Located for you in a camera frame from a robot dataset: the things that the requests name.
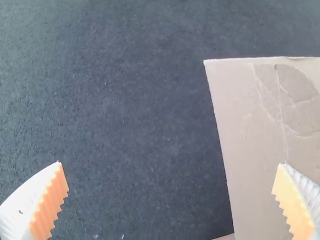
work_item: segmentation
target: cardboard piece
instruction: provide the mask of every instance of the cardboard piece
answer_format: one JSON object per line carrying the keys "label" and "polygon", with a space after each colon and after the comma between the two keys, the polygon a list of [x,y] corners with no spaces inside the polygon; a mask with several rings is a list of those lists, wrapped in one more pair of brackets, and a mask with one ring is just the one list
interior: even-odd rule
{"label": "cardboard piece", "polygon": [[320,58],[204,61],[236,240],[290,240],[271,195],[287,162],[320,184]]}
{"label": "cardboard piece", "polygon": [[222,236],[222,237],[215,238],[214,240],[235,240],[235,235],[234,234],[230,234],[230,235],[227,235],[227,236]]}

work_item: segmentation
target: orange rubber pad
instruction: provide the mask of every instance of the orange rubber pad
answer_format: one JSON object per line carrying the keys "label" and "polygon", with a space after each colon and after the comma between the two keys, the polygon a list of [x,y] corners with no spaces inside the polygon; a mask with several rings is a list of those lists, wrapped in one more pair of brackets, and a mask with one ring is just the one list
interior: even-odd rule
{"label": "orange rubber pad", "polygon": [[55,228],[54,221],[58,219],[57,213],[61,212],[60,205],[68,196],[68,191],[64,169],[59,162],[30,220],[29,229],[35,240],[47,240],[52,236],[51,229]]}
{"label": "orange rubber pad", "polygon": [[275,195],[275,200],[280,202],[279,208],[283,209],[283,215],[287,217],[286,223],[290,225],[292,240],[309,239],[315,231],[314,221],[295,183],[282,164],[278,165],[271,193]]}

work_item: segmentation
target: dark carpet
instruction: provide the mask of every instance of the dark carpet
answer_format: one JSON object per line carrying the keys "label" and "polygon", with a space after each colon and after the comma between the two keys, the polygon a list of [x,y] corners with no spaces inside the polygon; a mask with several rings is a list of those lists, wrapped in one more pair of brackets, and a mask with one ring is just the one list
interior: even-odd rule
{"label": "dark carpet", "polygon": [[0,0],[0,201],[62,161],[54,240],[233,232],[204,59],[320,56],[318,0]]}

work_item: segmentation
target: floor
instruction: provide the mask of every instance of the floor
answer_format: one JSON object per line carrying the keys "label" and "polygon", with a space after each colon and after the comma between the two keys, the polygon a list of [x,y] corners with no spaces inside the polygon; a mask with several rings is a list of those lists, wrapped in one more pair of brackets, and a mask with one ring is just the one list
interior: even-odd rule
{"label": "floor", "polygon": [[0,0],[0,202],[60,160],[53,240],[233,232],[204,59],[320,56],[318,0]]}

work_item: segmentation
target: cardboard edge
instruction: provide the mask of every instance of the cardboard edge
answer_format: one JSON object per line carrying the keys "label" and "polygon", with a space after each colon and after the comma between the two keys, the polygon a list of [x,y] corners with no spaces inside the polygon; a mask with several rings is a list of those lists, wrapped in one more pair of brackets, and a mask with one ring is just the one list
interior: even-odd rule
{"label": "cardboard edge", "polygon": [[218,237],[218,238],[215,238],[215,239],[213,239],[213,240],[235,240],[235,234],[232,233],[232,234],[230,234],[230,235]]}
{"label": "cardboard edge", "polygon": [[246,61],[250,60],[277,60],[277,59],[288,59],[288,60],[293,60],[293,61],[303,61],[303,60],[308,60],[308,59],[316,59],[317,57],[314,56],[271,56],[271,57],[246,57],[246,58],[213,58],[213,59],[206,59],[203,61],[203,64],[206,65],[207,63],[210,62],[227,62],[227,61],[243,61],[244,59]]}

